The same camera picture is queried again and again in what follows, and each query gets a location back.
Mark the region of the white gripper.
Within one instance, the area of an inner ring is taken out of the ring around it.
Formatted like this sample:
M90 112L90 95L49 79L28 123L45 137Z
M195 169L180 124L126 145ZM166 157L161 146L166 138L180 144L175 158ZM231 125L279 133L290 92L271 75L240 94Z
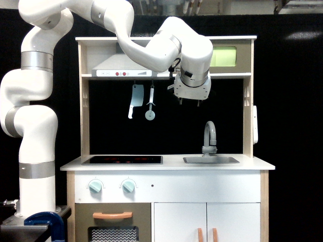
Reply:
M198 100L197 107L200 107L201 100L206 100L211 90L211 79L207 77L206 82L199 87L189 87L185 85L179 74L176 75L174 81L174 95L179 98L179 104L184 99Z

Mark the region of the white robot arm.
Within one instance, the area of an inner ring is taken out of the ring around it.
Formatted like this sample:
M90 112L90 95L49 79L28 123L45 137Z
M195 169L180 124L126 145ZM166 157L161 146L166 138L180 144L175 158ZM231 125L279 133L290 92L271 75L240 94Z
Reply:
M135 63L158 73L177 57L193 80L189 87L209 78L213 46L183 20L168 17L146 47L130 39L134 21L128 1L19 1L21 18L32 25L21 45L21 66L1 81L1 127L10 137L20 138L20 215L29 217L56 209L55 143L56 113L42 104L63 80L77 73L76 46L55 47L73 29L79 16L114 33L122 51Z

